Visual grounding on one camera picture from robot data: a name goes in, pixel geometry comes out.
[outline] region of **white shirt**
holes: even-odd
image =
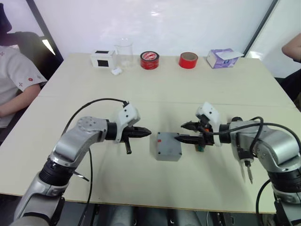
[[[11,47],[0,46],[0,105],[16,96],[18,89],[46,82],[33,62]],[[14,114],[0,118],[0,128],[5,128]]]

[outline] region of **purple tissue box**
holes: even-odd
[[[239,57],[244,54],[235,52],[230,48],[212,49],[207,56],[207,62],[212,68],[233,67]]]

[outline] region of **small green object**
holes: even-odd
[[[197,151],[198,152],[204,152],[204,148],[199,146],[199,145],[196,145],[196,148],[197,148]]]

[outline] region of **tissue box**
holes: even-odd
[[[116,53],[114,50],[95,50],[90,58],[93,67],[115,68],[117,66]]]
[[[233,67],[239,57],[244,54],[232,49],[212,49],[208,53],[207,62],[212,68]]]

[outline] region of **small white object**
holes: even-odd
[[[90,56],[93,67],[116,68],[117,56],[114,50],[95,50]]]
[[[196,116],[197,118],[200,118],[201,115],[205,115],[210,121],[210,125],[212,126],[213,132],[219,132],[220,131],[220,124],[221,124],[221,117],[218,111],[208,102],[205,102],[203,106],[199,107]],[[214,144],[216,146],[221,146],[220,136],[214,135]]]
[[[119,143],[121,140],[123,129],[127,126],[133,126],[139,120],[139,112],[134,106],[128,104],[126,107],[124,107],[118,113],[117,119],[115,120],[115,123],[117,125],[117,134],[114,142]]]
[[[111,72],[114,75],[119,75],[120,73],[122,73],[122,70],[120,67],[115,67],[114,69],[111,70]]]

